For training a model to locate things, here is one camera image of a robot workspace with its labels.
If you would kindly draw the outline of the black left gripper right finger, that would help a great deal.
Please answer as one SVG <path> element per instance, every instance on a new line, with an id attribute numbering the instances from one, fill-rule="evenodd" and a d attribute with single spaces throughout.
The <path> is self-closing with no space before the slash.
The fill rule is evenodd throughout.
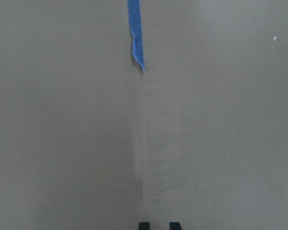
<path id="1" fill-rule="evenodd" d="M 181 230 L 181 224 L 179 222 L 170 222 L 169 230 Z"/>

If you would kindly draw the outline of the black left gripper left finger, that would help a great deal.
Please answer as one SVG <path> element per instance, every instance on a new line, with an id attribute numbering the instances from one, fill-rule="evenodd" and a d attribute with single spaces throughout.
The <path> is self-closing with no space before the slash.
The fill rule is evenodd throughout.
<path id="1" fill-rule="evenodd" d="M 139 222 L 138 230 L 150 230 L 150 223 L 149 222 Z"/>

